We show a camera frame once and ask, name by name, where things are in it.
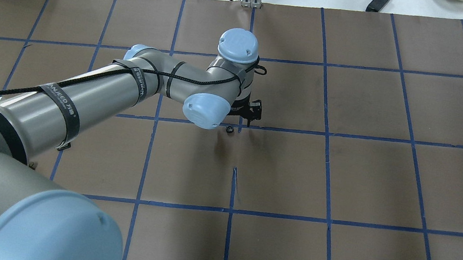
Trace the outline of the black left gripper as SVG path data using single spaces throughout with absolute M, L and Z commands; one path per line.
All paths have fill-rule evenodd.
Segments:
M 229 115 L 240 116 L 245 120 L 259 121 L 262 119 L 262 101 L 256 99 L 251 101 L 250 92 L 240 90 L 233 104 L 231 105 Z

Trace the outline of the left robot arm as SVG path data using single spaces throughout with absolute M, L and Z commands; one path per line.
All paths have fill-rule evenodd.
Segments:
M 137 44 L 98 70 L 0 91 L 0 260 L 122 260 L 114 219 L 29 163 L 49 148 L 70 148 L 81 132 L 158 94 L 181 103 L 203 129 L 228 115 L 260 120 L 261 101 L 250 101 L 255 73 L 266 73 L 256 36 L 231 28 L 217 50 L 202 70 Z

